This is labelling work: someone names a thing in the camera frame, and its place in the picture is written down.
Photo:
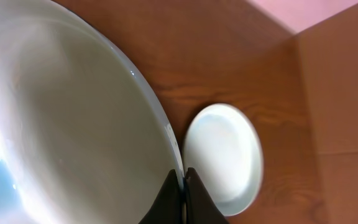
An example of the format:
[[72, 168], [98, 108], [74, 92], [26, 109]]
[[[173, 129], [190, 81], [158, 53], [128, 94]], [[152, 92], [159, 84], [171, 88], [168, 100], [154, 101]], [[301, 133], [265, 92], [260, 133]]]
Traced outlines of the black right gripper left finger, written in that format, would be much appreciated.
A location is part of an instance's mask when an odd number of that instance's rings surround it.
[[150, 210], [139, 224], [181, 224], [181, 190], [172, 169], [158, 192]]

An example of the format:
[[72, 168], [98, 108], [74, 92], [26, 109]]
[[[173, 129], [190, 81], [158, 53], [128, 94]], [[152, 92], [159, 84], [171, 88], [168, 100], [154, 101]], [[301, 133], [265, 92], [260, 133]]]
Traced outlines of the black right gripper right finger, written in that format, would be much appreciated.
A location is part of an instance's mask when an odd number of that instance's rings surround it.
[[185, 176], [186, 223], [228, 224], [215, 206], [196, 170], [188, 168]]

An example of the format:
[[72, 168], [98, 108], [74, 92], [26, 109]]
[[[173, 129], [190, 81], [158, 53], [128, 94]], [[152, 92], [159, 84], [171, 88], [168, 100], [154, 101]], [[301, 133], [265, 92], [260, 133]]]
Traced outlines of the mint plate with small scribble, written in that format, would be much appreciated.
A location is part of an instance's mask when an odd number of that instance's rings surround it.
[[263, 181], [258, 134], [247, 116], [229, 104], [209, 105], [195, 116], [184, 139], [183, 164], [195, 169], [225, 217], [246, 210]]

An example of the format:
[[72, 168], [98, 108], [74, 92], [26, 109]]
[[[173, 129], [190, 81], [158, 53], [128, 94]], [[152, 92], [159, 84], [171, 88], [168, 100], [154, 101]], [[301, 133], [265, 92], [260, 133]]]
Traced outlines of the mint plate with large scribble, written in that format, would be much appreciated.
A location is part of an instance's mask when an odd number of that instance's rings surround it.
[[53, 1], [0, 1], [0, 223], [138, 223], [183, 176], [155, 93]]

